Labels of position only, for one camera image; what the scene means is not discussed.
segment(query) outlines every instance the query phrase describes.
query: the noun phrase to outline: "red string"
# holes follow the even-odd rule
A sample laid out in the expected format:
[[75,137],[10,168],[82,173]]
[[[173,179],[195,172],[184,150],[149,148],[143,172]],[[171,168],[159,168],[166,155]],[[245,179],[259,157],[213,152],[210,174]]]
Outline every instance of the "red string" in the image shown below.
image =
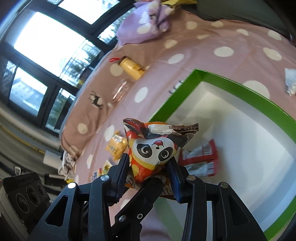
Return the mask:
[[111,58],[111,59],[109,59],[109,61],[112,63],[112,62],[114,62],[114,61],[116,61],[116,60],[120,60],[120,58]]

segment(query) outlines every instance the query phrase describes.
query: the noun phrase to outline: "polka dot bedsheet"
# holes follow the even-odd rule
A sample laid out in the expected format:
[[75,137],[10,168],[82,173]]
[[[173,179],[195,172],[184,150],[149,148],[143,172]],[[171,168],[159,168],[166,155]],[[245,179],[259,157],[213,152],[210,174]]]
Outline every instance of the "polka dot bedsheet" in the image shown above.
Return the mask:
[[[84,86],[61,134],[62,147],[78,158],[77,183],[90,182],[105,160],[111,160],[105,148],[115,131],[124,135],[124,118],[148,121],[195,68],[253,89],[296,120],[296,99],[287,94],[285,85],[285,68],[296,69],[296,49],[287,39],[264,27],[233,20],[204,21],[181,9],[170,16],[170,22],[170,30],[157,39],[117,45]],[[120,66],[109,62],[124,55],[144,66],[146,73],[111,107],[108,102],[115,87],[122,79],[132,80]],[[110,208],[112,223],[134,193],[130,189]],[[155,211],[146,219],[150,221],[143,225],[143,240],[152,226],[155,240],[169,240]]]

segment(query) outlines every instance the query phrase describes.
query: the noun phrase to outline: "yellow bottle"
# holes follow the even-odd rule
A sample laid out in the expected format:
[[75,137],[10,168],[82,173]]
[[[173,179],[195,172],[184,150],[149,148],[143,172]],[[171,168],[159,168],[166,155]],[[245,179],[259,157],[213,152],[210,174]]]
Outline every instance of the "yellow bottle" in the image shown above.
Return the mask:
[[143,70],[142,66],[132,61],[127,56],[123,56],[119,60],[118,65],[121,66],[124,69],[124,71],[127,72],[135,80],[141,78],[142,75],[145,73],[145,70]]

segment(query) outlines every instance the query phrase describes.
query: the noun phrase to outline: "glass pane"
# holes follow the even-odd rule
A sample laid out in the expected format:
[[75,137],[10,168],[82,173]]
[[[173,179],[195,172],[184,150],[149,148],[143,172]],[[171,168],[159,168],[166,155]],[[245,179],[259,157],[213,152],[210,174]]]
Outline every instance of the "glass pane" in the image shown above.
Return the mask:
[[0,56],[0,95],[8,100],[16,65]]
[[54,105],[52,106],[52,109],[49,113],[46,128],[59,133],[60,126],[64,121],[74,99],[74,95],[71,95],[64,89],[60,89]]
[[101,52],[75,31],[40,12],[30,19],[14,48],[73,86]]
[[117,3],[119,3],[118,0],[63,0],[59,7],[93,24]]
[[115,20],[108,28],[106,28],[100,35],[99,39],[102,40],[105,44],[108,44],[116,35],[116,32],[122,23],[122,21],[130,15],[136,8],[132,8],[122,15],[119,19]]
[[47,86],[17,68],[9,99],[34,116],[38,115]]
[[47,0],[48,2],[54,4],[54,5],[57,5],[59,4],[62,0]]

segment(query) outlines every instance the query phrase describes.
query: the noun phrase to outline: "red snack package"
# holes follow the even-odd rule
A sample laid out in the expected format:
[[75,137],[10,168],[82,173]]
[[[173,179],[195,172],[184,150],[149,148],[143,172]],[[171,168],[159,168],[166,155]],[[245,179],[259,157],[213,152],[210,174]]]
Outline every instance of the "red snack package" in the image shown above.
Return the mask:
[[198,123],[173,126],[164,122],[143,123],[135,119],[123,120],[128,141],[128,154],[135,182],[159,172],[198,131]]
[[214,140],[194,149],[181,150],[178,164],[185,166],[188,173],[197,177],[209,177],[217,174],[218,153]]

